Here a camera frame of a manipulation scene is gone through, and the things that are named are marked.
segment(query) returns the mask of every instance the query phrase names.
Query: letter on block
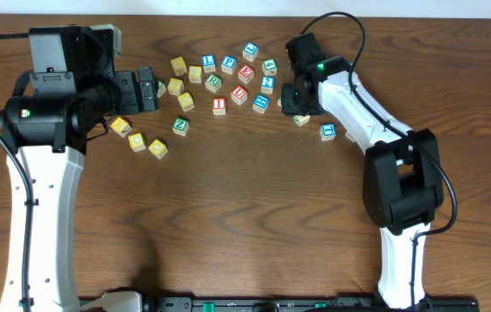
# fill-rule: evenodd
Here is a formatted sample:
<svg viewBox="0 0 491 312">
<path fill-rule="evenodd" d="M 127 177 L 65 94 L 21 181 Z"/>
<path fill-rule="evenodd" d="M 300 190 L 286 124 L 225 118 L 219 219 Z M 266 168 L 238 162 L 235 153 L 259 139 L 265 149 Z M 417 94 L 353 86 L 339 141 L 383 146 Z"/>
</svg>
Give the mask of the letter on block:
<svg viewBox="0 0 491 312">
<path fill-rule="evenodd" d="M 214 55 L 203 55 L 203 57 L 201 57 L 201 61 L 203 62 L 204 72 L 211 73 L 213 71 L 217 71 L 217 62 L 214 59 Z"/>
<path fill-rule="evenodd" d="M 176 57 L 173 60 L 170 60 L 171 64 L 173 64 L 174 73 L 176 75 L 183 75 L 187 73 L 186 64 L 184 63 L 184 58 L 182 56 Z"/>
<path fill-rule="evenodd" d="M 153 154 L 156 158 L 161 159 L 168 152 L 167 146 L 162 144 L 159 140 L 154 140 L 149 146 L 149 152 Z"/>
<path fill-rule="evenodd" d="M 222 79 L 215 74 L 210 74 L 207 79 L 205 79 L 205 88 L 213 93 L 217 93 L 220 86 L 222 86 Z"/>
<path fill-rule="evenodd" d="M 183 118 L 176 118 L 173 123 L 173 131 L 181 136 L 186 136 L 187 130 L 190 128 L 189 121 Z"/>
<path fill-rule="evenodd" d="M 125 121 L 122 117 L 117 117 L 115 121 L 110 124 L 110 127 L 115 130 L 118 135 L 120 135 L 122 138 L 126 136 L 132 130 L 132 127 L 130 124 L 128 124 L 127 121 Z"/>
<path fill-rule="evenodd" d="M 157 97 L 160 98 L 167 91 L 165 82 L 159 81 L 159 89 L 157 90 Z"/>
<path fill-rule="evenodd" d="M 261 93 L 272 94 L 274 83 L 274 77 L 263 77 L 263 81 L 261 82 Z"/>
<path fill-rule="evenodd" d="M 278 70 L 277 61 L 275 59 L 269 59 L 263 61 L 263 74 L 276 75 Z"/>
<path fill-rule="evenodd" d="M 253 101 L 253 110 L 264 114 L 268 106 L 269 98 L 262 94 L 257 94 L 257 97 Z"/>
<path fill-rule="evenodd" d="M 194 108 L 193 99 L 189 92 L 186 92 L 183 95 L 179 95 L 178 102 L 180 103 L 180 106 L 182 107 L 184 112 L 187 112 L 188 110 Z"/>
<path fill-rule="evenodd" d="M 226 114 L 226 99 L 214 98 L 213 99 L 213 114 Z"/>
<path fill-rule="evenodd" d="M 239 69 L 238 78 L 245 84 L 253 80 L 253 76 L 255 76 L 255 70 L 251 66 L 244 65 Z"/>
<path fill-rule="evenodd" d="M 242 86 L 237 86 L 232 91 L 232 100 L 238 105 L 244 104 L 244 102 L 247 100 L 247 90 L 245 90 Z"/>
<path fill-rule="evenodd" d="M 141 133 L 132 134 L 128 137 L 130 141 L 130 147 L 134 150 L 134 152 L 139 152 L 145 149 L 145 140 Z"/>
<path fill-rule="evenodd" d="M 168 93 L 172 95 L 180 95 L 184 91 L 184 82 L 180 79 L 170 78 L 168 83 Z"/>
<path fill-rule="evenodd" d="M 235 57 L 231 57 L 229 55 L 225 56 L 220 64 L 220 69 L 227 74 L 234 74 L 234 70 L 236 70 L 236 66 L 238 65 L 238 60 Z"/>
<path fill-rule="evenodd" d="M 190 82 L 202 83 L 203 81 L 202 73 L 203 71 L 200 66 L 190 66 L 190 73 L 188 74 L 188 77 L 190 77 Z"/>
<path fill-rule="evenodd" d="M 321 140 L 334 140 L 336 138 L 336 126 L 333 123 L 323 124 L 319 132 Z"/>
<path fill-rule="evenodd" d="M 296 125 L 298 125 L 298 127 L 301 127 L 304 124 L 306 124 L 310 118 L 311 118 L 310 115 L 307 115 L 307 116 L 295 115 L 294 116 L 294 122 L 296 123 Z"/>
<path fill-rule="evenodd" d="M 253 44 L 252 42 L 248 42 L 244 47 L 244 58 L 253 62 L 257 55 L 259 54 L 259 47 Z"/>
</svg>

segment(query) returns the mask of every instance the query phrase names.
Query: white backdrop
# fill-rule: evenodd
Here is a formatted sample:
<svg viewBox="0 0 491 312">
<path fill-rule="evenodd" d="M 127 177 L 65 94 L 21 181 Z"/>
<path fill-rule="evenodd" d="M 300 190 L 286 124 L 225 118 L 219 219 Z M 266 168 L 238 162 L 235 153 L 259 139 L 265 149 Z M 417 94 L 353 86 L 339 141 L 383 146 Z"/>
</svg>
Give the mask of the white backdrop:
<svg viewBox="0 0 491 312">
<path fill-rule="evenodd" d="M 0 13 L 491 18 L 491 0 L 0 0 Z"/>
</svg>

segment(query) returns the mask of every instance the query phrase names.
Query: green block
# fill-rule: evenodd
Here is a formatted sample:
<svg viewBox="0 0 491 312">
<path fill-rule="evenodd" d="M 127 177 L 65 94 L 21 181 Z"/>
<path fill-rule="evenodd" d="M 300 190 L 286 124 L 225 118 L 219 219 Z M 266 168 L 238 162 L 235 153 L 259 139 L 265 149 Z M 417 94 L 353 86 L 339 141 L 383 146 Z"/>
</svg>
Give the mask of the green block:
<svg viewBox="0 0 491 312">
<path fill-rule="evenodd" d="M 203 303 L 203 312 L 214 312 L 214 303 Z"/>
<path fill-rule="evenodd" d="M 275 69 L 277 67 L 277 60 L 268 59 L 263 61 L 263 68 L 266 70 Z"/>
<path fill-rule="evenodd" d="M 173 123 L 173 129 L 184 131 L 186 129 L 187 120 L 176 118 Z"/>
<path fill-rule="evenodd" d="M 217 75 L 210 74 L 205 80 L 205 83 L 208 83 L 213 87 L 218 87 L 221 81 L 222 79 L 220 79 L 220 77 L 218 77 Z"/>
</svg>

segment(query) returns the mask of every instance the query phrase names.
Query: wooden table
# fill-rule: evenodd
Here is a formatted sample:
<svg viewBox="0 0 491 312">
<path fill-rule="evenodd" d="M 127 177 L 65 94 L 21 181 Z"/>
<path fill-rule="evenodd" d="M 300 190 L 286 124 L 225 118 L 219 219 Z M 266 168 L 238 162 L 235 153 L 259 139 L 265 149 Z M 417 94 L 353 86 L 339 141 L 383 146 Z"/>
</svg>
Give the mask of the wooden table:
<svg viewBox="0 0 491 312">
<path fill-rule="evenodd" d="M 170 59 L 240 56 L 260 46 L 250 99 L 230 101 L 237 75 L 221 74 L 227 115 L 213 116 L 213 94 L 187 81 L 195 109 L 174 96 L 160 110 L 131 116 L 134 129 L 168 143 L 155 159 L 110 134 L 88 144 L 76 201 L 75 278 L 81 296 L 136 286 L 196 296 L 334 296 L 373 292 L 381 270 L 380 236 L 361 200 L 363 154 L 344 137 L 322 142 L 329 115 L 297 127 L 271 96 L 252 111 L 260 62 L 280 65 L 277 90 L 291 81 L 285 43 L 310 18 L 169 16 L 0 16 L 0 33 L 34 26 L 113 23 L 123 35 L 118 70 L 151 66 L 163 80 Z M 476 296 L 491 311 L 491 20 L 364 18 L 368 41 L 358 73 L 402 122 L 437 135 L 441 161 L 460 202 L 455 227 L 428 240 L 424 286 L 433 296 Z M 329 19 L 312 29 L 329 55 L 353 58 L 359 30 Z M 16 78 L 31 69 L 26 39 L 0 41 L 0 109 Z M 187 137 L 171 130 L 185 116 Z M 0 148 L 0 297 L 10 231 L 10 183 Z M 449 218 L 448 198 L 434 227 Z"/>
</svg>

